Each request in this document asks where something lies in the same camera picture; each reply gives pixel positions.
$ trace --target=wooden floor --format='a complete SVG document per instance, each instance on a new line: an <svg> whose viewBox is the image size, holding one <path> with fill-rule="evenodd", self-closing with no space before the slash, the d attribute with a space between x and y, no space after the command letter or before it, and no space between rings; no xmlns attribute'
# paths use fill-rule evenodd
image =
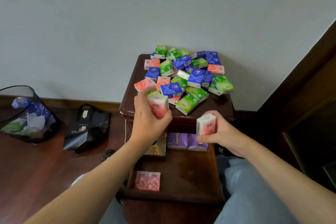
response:
<svg viewBox="0 0 336 224"><path fill-rule="evenodd" d="M65 124L69 123L73 114L72 110L65 108L53 111ZM254 115L238 113L234 125L250 137L258 139L256 130L259 127ZM52 140L38 145L0 134L0 223L24 222L69 188L79 175L89 172L100 163L107 141L82 154L65 151L65 128L64 125ZM286 145L273 145L273 148L290 159L291 153ZM213 223L221 211L221 207L206 205L132 200L124 200L122 206L129 224Z"/></svg>

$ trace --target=left hand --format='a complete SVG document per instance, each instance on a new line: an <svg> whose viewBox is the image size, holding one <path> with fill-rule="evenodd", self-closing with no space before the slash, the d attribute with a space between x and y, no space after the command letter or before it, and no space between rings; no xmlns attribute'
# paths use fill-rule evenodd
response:
<svg viewBox="0 0 336 224"><path fill-rule="evenodd" d="M134 97L135 115L132 136L130 140L137 140L150 147L158 140L162 132L172 120L171 110L158 120L149 107L147 94L156 90L156 87L147 87Z"/></svg>

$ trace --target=white wall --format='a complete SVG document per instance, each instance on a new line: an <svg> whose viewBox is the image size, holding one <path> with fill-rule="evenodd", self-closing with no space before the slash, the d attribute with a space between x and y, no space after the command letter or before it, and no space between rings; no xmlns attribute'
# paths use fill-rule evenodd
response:
<svg viewBox="0 0 336 224"><path fill-rule="evenodd" d="M120 102L157 44L220 52L258 110L336 18L336 0L0 0L0 88Z"/></svg>

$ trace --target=right hand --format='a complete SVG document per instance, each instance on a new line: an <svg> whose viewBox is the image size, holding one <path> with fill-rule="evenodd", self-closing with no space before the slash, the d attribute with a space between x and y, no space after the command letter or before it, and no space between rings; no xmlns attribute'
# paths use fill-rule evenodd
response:
<svg viewBox="0 0 336 224"><path fill-rule="evenodd" d="M246 148L253 140L228 123L219 112L208 111L204 115L208 113L216 116L217 132L208 136L198 136L196 140L200 143L218 143L234 155L244 157Z"/></svg>

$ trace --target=hand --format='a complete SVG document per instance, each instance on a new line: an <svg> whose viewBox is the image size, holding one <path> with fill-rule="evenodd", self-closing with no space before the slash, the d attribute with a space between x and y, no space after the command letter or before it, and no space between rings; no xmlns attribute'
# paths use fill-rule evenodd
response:
<svg viewBox="0 0 336 224"><path fill-rule="evenodd" d="M150 147L172 120L171 110L158 120L149 107L147 94L156 90L156 87L147 87L134 97L135 115L132 136L130 140L141 141L146 147Z"/></svg>
<svg viewBox="0 0 336 224"><path fill-rule="evenodd" d="M234 155L244 157L245 149L252 139L228 123L219 112L208 111L204 115L208 113L216 116L217 132L208 136L198 136L196 140L201 143L218 143Z"/></svg>

